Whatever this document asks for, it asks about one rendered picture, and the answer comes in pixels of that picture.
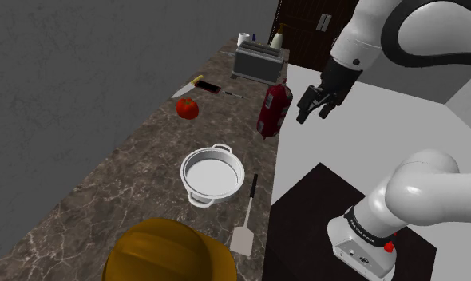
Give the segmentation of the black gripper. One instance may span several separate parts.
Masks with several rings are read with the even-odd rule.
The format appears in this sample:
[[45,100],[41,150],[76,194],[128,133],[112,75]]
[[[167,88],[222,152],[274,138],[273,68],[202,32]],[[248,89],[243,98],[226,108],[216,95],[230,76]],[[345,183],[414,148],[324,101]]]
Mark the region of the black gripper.
[[310,113],[323,104],[322,92],[330,95],[319,112],[319,116],[326,119],[336,105],[342,103],[346,92],[351,89],[361,74],[362,70],[349,69],[330,57],[320,75],[320,87],[309,85],[297,103],[299,115],[296,120],[303,124]]

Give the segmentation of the red fire extinguisher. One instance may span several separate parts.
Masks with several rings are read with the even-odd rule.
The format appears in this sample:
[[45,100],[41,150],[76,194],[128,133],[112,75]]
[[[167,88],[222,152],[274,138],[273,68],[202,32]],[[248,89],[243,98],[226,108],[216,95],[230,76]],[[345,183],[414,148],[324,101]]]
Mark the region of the red fire extinguisher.
[[263,139],[275,137],[279,133],[292,100],[293,94],[286,78],[282,83],[269,87],[256,124]]

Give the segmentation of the dark wooden door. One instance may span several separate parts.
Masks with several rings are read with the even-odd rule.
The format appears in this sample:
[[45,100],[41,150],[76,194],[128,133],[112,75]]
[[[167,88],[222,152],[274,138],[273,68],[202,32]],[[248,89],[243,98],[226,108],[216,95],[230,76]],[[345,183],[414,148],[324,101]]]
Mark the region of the dark wooden door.
[[358,0],[279,0],[269,38],[283,27],[288,62],[321,72],[357,4]]

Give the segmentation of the grey toaster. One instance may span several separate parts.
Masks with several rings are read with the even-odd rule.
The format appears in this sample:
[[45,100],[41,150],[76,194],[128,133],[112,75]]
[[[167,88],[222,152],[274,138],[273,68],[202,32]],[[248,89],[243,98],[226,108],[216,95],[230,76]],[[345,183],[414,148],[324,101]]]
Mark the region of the grey toaster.
[[267,85],[277,83],[284,52],[256,42],[242,42],[235,51],[232,74]]

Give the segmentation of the white soap dispenser bottle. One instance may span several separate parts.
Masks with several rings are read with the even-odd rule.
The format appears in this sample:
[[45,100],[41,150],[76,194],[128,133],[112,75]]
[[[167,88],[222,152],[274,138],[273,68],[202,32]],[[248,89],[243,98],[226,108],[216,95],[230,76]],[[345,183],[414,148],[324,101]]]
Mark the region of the white soap dispenser bottle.
[[280,23],[277,32],[275,33],[274,37],[271,40],[270,47],[273,49],[281,49],[283,44],[283,28],[285,24]]

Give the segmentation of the red-edged black phone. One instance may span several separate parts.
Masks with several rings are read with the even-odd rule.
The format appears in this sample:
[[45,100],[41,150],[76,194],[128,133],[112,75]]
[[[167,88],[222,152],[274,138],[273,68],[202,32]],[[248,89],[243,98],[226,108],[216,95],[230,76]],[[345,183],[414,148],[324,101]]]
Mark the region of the red-edged black phone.
[[213,85],[212,83],[209,83],[209,82],[206,82],[206,81],[203,81],[203,80],[198,80],[194,84],[194,86],[196,88],[199,88],[199,89],[202,89],[202,90],[208,91],[209,93],[214,93],[214,94],[219,93],[220,90],[221,90],[220,86]]

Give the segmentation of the dark robot stand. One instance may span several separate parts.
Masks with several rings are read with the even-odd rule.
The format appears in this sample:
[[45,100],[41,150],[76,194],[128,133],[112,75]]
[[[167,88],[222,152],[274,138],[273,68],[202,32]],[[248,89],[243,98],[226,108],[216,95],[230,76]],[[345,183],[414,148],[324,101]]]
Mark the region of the dark robot stand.
[[364,194],[318,164],[271,206],[262,281],[367,281],[334,256],[327,223]]

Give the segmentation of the red tomato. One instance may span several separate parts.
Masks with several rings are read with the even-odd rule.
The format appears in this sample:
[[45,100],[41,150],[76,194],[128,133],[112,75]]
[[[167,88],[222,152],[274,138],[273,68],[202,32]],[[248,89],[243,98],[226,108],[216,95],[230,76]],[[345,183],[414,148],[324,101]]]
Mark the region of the red tomato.
[[199,115],[198,104],[191,98],[181,98],[176,103],[177,114],[186,120],[193,120]]

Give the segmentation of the yellow-brown hard hat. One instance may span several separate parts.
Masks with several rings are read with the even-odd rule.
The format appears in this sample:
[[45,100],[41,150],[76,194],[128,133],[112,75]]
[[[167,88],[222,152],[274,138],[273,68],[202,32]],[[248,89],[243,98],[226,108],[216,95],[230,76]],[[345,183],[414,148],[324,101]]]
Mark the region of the yellow-brown hard hat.
[[237,281],[237,269],[223,243],[176,220],[151,218],[116,242],[101,281]]

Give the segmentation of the white two-handled pot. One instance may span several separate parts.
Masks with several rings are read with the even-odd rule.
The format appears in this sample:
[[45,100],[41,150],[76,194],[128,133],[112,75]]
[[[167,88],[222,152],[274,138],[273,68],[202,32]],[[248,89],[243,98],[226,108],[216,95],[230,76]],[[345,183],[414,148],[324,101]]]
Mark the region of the white two-handled pot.
[[226,144],[214,144],[188,154],[180,166],[180,179],[188,201],[209,208],[234,196],[243,185],[245,169]]

